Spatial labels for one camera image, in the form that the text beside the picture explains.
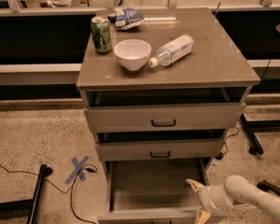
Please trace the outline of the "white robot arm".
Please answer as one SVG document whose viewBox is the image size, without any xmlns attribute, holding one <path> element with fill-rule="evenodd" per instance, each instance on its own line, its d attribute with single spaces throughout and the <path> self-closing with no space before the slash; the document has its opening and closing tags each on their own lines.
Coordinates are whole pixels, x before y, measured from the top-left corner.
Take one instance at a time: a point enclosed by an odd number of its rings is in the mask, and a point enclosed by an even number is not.
<svg viewBox="0 0 280 224">
<path fill-rule="evenodd" d="M 265 192 L 240 175 L 230 175 L 216 186 L 187 179 L 196 193 L 199 209 L 194 224 L 206 224 L 210 216 L 221 208 L 255 206 L 280 224 L 280 197 Z"/>
</svg>

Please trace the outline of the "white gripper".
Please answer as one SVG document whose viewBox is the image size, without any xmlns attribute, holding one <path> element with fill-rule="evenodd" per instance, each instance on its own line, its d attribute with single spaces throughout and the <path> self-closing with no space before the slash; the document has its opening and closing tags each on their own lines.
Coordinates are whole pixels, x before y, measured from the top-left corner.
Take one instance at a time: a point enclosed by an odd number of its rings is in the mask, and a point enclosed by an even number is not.
<svg viewBox="0 0 280 224">
<path fill-rule="evenodd" d="M 223 184 L 204 186 L 202 183 L 189 178 L 186 182 L 190 184 L 195 193 L 198 193 L 200 204 L 204 209 L 197 211 L 194 224 L 205 224 L 211 216 L 209 211 L 231 206 L 231 197 L 227 194 Z"/>
</svg>

